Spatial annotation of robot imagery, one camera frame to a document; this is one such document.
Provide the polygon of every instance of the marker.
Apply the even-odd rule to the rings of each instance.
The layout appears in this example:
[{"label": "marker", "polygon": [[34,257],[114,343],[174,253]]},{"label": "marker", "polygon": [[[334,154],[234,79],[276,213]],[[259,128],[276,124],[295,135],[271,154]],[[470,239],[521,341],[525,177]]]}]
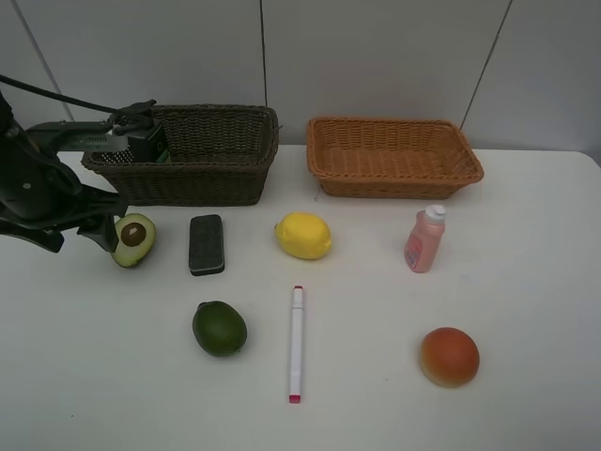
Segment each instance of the marker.
[{"label": "marker", "polygon": [[290,404],[301,402],[302,385],[302,320],[304,289],[296,285],[292,298],[292,327],[290,331]]}]

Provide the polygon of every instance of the pink bottle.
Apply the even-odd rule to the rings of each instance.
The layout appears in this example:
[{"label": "pink bottle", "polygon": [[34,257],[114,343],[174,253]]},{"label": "pink bottle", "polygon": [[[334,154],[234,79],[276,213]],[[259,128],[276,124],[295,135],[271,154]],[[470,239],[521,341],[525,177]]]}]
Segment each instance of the pink bottle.
[{"label": "pink bottle", "polygon": [[442,205],[430,205],[417,213],[415,227],[405,245],[405,260],[415,272],[430,271],[444,233],[445,214]]}]

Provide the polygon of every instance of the bottle label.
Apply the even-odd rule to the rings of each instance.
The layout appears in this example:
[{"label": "bottle label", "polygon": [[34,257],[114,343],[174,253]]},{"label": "bottle label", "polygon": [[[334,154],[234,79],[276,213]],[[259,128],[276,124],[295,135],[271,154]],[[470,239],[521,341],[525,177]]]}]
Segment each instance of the bottle label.
[{"label": "bottle label", "polygon": [[415,235],[410,235],[407,240],[407,245],[405,246],[405,260],[407,264],[415,269],[418,262],[420,261],[420,256],[422,255],[422,240],[417,238]]}]

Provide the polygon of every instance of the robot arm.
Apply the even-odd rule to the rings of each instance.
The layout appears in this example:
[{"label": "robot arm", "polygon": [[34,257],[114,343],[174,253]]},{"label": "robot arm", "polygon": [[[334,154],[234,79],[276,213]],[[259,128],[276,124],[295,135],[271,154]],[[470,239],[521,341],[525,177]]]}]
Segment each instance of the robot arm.
[{"label": "robot arm", "polygon": [[114,252],[114,217],[125,215],[127,202],[118,194],[83,185],[57,152],[136,148],[134,160],[151,161],[148,155],[159,141],[160,148],[166,148],[162,124],[150,118],[154,103],[115,110],[129,119],[127,125],[113,114],[107,121],[50,122],[24,131],[0,93],[0,235],[58,252],[64,242],[61,232],[78,227],[78,234]]}]

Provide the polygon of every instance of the wicker basket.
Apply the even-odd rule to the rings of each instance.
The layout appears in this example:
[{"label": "wicker basket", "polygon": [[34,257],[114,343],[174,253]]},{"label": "wicker basket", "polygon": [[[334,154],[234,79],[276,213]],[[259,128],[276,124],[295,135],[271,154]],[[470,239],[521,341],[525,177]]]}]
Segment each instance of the wicker basket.
[{"label": "wicker basket", "polygon": [[130,163],[129,152],[86,154],[131,205],[236,206],[258,202],[278,148],[278,118],[261,106],[161,105],[172,163]]},{"label": "wicker basket", "polygon": [[463,133],[444,120],[318,117],[307,163],[325,193],[346,197],[443,199],[484,176]]}]

